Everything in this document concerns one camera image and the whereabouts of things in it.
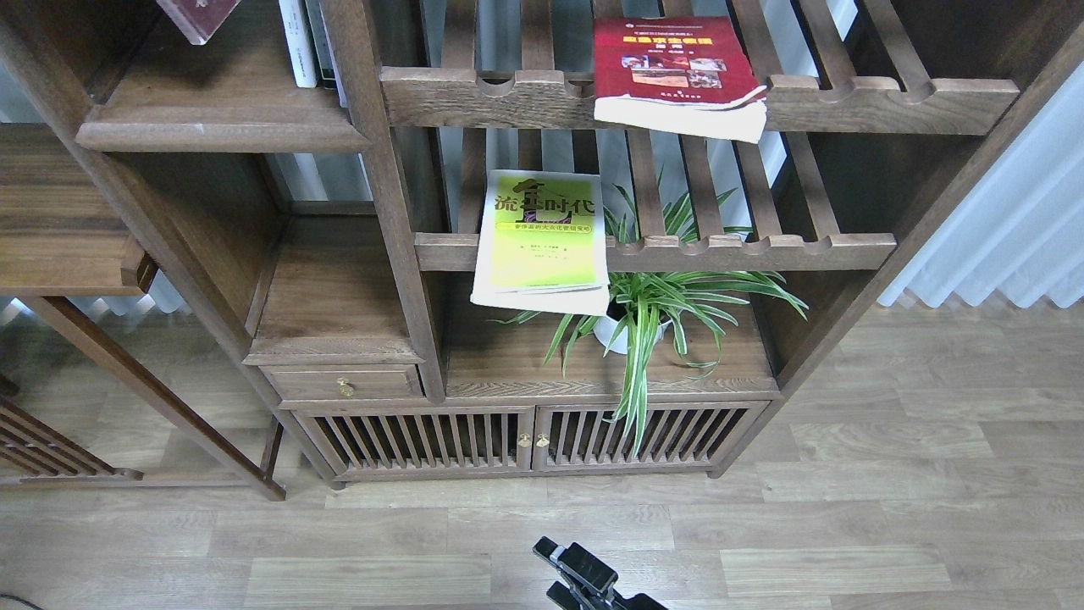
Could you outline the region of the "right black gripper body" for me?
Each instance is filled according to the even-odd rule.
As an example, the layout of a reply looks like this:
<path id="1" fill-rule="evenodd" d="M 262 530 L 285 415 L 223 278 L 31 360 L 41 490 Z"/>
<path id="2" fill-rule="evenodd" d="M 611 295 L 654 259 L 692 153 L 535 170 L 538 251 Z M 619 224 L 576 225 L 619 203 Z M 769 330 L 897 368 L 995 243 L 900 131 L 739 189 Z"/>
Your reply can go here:
<path id="1" fill-rule="evenodd" d="M 623 597 L 618 590 L 611 590 L 611 593 L 594 598 L 593 609 L 667 610 L 667 607 L 643 593 L 632 597 Z"/>

